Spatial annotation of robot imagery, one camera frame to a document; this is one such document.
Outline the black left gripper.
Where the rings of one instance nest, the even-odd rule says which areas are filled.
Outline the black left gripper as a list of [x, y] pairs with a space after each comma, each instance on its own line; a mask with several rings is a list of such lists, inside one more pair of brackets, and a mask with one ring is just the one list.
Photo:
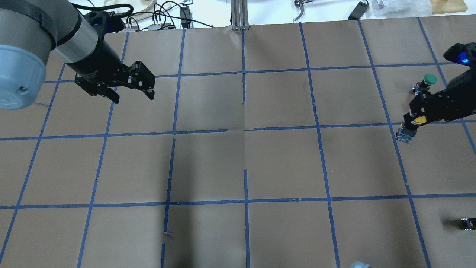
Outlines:
[[85, 59], [66, 65], [75, 71], [76, 85], [90, 96], [100, 95], [118, 104], [120, 96], [113, 88], [122, 86], [139, 90], [150, 100], [155, 98], [156, 78], [145, 63], [136, 61], [131, 66], [125, 65], [105, 41], [98, 41]]

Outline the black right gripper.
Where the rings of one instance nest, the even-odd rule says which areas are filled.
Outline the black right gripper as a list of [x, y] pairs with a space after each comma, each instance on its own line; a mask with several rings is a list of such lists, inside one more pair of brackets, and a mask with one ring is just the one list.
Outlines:
[[475, 114], [475, 70], [452, 79], [444, 90], [430, 92], [426, 81], [417, 83], [417, 94], [403, 116], [404, 129], [418, 129], [435, 121], [453, 121]]

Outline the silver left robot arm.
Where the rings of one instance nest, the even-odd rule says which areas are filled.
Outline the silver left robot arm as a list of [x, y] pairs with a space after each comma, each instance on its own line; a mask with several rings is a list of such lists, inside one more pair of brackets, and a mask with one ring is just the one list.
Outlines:
[[23, 109], [37, 100], [51, 54], [75, 71], [74, 82], [90, 96], [117, 104], [120, 96], [113, 88], [123, 86], [154, 99], [153, 73], [141, 61], [125, 65], [105, 41], [106, 34], [125, 28], [122, 19], [133, 13], [132, 5], [2, 0], [0, 11], [2, 109]]

